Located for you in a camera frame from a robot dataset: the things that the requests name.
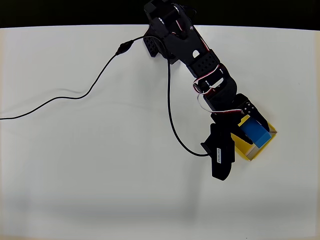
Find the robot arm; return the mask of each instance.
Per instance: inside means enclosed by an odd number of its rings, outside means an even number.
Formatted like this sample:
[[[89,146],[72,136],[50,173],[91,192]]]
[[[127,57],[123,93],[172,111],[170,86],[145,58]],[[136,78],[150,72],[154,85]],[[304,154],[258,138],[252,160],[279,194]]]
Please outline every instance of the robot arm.
[[[149,19],[149,29],[145,36],[162,39],[168,50],[171,64],[180,60],[196,78],[195,91],[203,95],[212,109],[210,136],[201,143],[212,161],[212,176],[225,180],[235,161],[235,143],[231,133],[249,144],[253,141],[240,129],[238,124],[245,115],[259,122],[268,132],[267,120],[259,113],[250,100],[237,94],[237,84],[217,55],[208,47],[187,16],[185,9],[170,0],[152,0],[144,6]],[[167,58],[162,44],[155,38],[144,38],[151,55],[160,53]],[[215,111],[238,109],[241,112],[218,114]]]

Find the white table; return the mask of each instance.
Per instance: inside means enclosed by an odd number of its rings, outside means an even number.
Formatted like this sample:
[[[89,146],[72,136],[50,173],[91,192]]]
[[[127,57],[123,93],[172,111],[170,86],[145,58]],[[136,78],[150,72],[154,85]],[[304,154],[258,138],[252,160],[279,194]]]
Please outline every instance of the white table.
[[[167,112],[167,62],[142,42],[86,98],[1,124],[3,234],[48,239],[258,240],[315,236],[319,162],[316,33],[198,26],[278,131],[225,181],[186,152]],[[88,90],[120,43],[146,25],[0,29],[1,112],[10,117]],[[193,151],[210,134],[194,78],[172,66],[173,121]]]

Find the yellow box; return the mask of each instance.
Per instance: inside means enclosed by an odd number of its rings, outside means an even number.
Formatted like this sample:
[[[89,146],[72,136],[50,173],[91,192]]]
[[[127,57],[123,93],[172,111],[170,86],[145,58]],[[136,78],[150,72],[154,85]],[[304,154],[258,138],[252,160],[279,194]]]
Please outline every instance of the yellow box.
[[[246,120],[248,120],[249,116],[246,115],[241,119],[239,126],[241,126]],[[258,154],[271,142],[272,139],[277,134],[276,129],[268,122],[271,134],[271,138],[263,145],[263,147],[258,148],[255,144],[249,144],[241,138],[231,133],[231,137],[234,141],[235,151],[243,158],[248,161],[252,161]]]

